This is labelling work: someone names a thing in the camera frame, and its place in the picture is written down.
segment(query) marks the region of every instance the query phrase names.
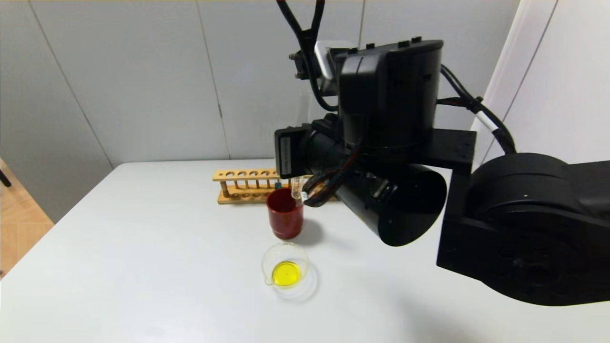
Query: test tube rack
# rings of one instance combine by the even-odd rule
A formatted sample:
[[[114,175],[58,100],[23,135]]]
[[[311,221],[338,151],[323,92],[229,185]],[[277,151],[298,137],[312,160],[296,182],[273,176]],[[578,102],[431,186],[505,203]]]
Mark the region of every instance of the test tube rack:
[[[267,169],[222,169],[217,170],[212,181],[220,182],[218,204],[264,203],[275,190],[276,182],[282,187],[292,187],[290,180],[282,180],[275,168]]]

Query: table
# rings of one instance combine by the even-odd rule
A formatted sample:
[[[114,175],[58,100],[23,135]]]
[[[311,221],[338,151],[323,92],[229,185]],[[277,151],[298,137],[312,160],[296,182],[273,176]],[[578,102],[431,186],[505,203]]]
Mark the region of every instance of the table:
[[[2,280],[1,341],[608,341],[610,302],[552,308],[504,297],[436,267],[440,220],[389,247],[341,203],[305,208],[296,242],[317,271],[314,296],[274,297],[260,271],[279,242],[265,205],[218,205],[211,181],[216,169],[271,166],[120,165]]]

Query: label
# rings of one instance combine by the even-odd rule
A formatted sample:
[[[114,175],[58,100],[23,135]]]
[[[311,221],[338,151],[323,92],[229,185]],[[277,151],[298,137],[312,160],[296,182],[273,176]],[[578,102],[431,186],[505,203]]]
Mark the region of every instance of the label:
[[[282,168],[280,174],[290,174],[292,172],[292,165],[290,164],[290,137],[282,137],[279,139],[279,154]]]

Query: black cable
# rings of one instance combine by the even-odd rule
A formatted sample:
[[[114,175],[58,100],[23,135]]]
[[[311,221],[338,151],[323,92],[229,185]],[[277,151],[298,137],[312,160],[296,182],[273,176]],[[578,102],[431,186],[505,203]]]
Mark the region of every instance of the black cable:
[[[296,40],[301,47],[303,62],[305,63],[305,69],[309,75],[309,84],[311,85],[315,99],[325,110],[329,112],[337,112],[339,110],[338,106],[331,106],[324,100],[324,98],[322,98],[320,88],[318,87],[318,83],[315,78],[314,62],[312,59],[314,55],[315,40],[318,36],[318,30],[320,29],[320,22],[322,21],[322,14],[324,12],[325,0],[317,0],[315,3],[315,12],[311,23],[311,29],[307,30],[309,37],[305,37],[305,31],[301,29],[301,26],[296,20],[294,14],[292,14],[288,3],[286,3],[285,0],[277,0],[277,3],[280,11],[284,15],[284,18],[288,22],[288,25],[290,25],[290,28],[295,33]]]
[[[315,2],[314,18],[311,21],[311,31],[314,37],[318,37],[322,14],[324,13],[324,2],[325,0],[317,0]]]
[[[313,208],[320,207],[335,194],[343,184],[343,180],[351,173],[351,166],[360,153],[363,141],[364,139],[361,138],[341,167],[324,170],[305,182],[303,192],[310,195],[310,198],[303,201],[305,205]]]
[[[448,104],[451,106],[463,106],[463,107],[466,107],[469,111],[473,112],[474,114],[477,114],[479,111],[483,112],[485,114],[485,116],[494,123],[495,126],[498,126],[498,129],[494,130],[492,133],[493,133],[493,136],[498,141],[498,144],[500,144],[500,146],[504,150],[504,153],[505,154],[516,153],[517,149],[515,148],[515,141],[512,139],[512,135],[511,135],[510,131],[508,131],[508,128],[506,127],[506,125],[504,125],[504,123],[498,117],[496,117],[496,115],[493,114],[493,112],[490,109],[488,109],[481,102],[482,99],[474,98],[468,92],[466,87],[464,87],[464,85],[462,85],[462,83],[458,80],[458,78],[445,65],[440,66],[440,73],[445,77],[445,79],[447,79],[449,84],[459,95],[460,99],[463,102],[463,105],[460,105],[457,102],[453,103],[452,101],[454,101],[455,98],[439,99],[439,100],[437,100],[437,103]]]
[[[2,170],[0,170],[0,181],[2,181],[4,187],[10,187],[12,185],[9,181],[9,178],[6,177]]]

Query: robotic arm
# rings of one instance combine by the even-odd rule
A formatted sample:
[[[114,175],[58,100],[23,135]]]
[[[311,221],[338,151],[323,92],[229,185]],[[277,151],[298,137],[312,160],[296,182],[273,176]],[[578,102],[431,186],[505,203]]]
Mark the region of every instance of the robotic arm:
[[[324,0],[305,31],[285,1],[278,4],[301,47],[290,55],[296,76],[310,81],[322,107],[338,111],[275,132],[280,176],[314,176],[304,204],[336,195],[398,247],[424,234],[447,200],[439,267],[538,305],[610,300],[610,161],[569,165],[517,154],[503,123],[441,65],[441,40],[363,50],[317,42]],[[437,99],[441,74],[459,97]],[[328,95],[339,96],[337,106]],[[435,129],[437,104],[474,112],[506,155],[471,173],[476,133]],[[452,169],[448,195],[426,165]]]

